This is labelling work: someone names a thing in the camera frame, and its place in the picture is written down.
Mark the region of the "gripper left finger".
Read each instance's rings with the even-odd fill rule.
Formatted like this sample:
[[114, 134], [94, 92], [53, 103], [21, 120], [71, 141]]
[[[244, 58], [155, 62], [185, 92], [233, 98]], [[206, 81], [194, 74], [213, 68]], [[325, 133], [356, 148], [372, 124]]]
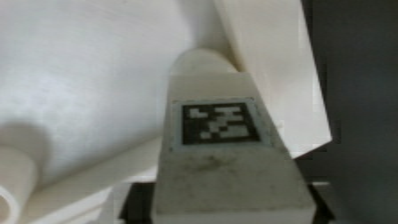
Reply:
[[153, 182], [132, 184], [119, 213], [123, 224], [153, 224], [151, 205], [155, 186], [157, 184]]

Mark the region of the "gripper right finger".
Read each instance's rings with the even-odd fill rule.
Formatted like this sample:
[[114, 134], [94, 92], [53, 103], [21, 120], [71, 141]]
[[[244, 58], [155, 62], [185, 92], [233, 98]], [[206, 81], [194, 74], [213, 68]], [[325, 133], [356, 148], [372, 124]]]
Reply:
[[313, 183], [309, 183], [308, 188], [309, 188], [309, 193], [311, 193], [313, 200], [316, 203], [313, 224], [336, 224], [336, 216], [332, 213], [332, 209], [327, 205], [325, 199], [322, 197], [316, 185]]

